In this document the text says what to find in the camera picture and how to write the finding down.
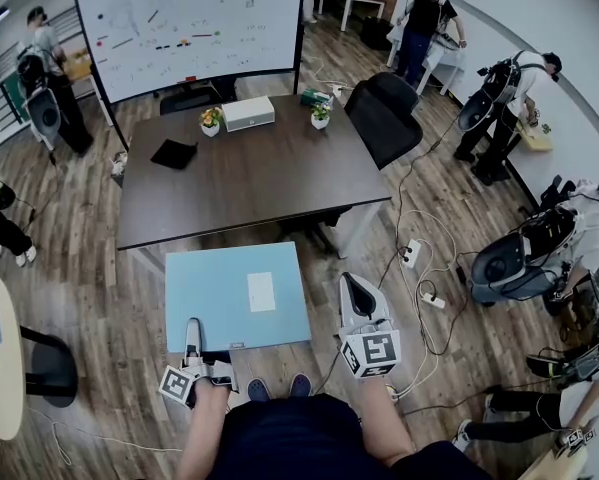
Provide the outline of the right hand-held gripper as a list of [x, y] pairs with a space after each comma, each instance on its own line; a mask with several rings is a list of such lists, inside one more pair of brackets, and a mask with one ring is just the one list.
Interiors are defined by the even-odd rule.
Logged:
[[401, 363], [400, 332], [384, 294], [365, 278], [344, 272], [339, 281], [340, 354], [355, 379], [385, 376]]

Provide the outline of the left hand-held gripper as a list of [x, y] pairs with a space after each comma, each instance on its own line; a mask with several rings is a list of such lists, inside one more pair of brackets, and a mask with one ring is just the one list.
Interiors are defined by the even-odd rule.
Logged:
[[194, 408], [197, 401], [195, 384], [199, 380], [208, 380], [214, 386], [228, 387], [232, 392], [239, 392], [229, 356], [219, 353], [206, 361], [200, 356], [201, 350], [200, 322], [197, 318], [190, 318], [186, 328], [186, 356], [178, 367], [166, 367], [158, 388], [161, 395], [188, 408]]

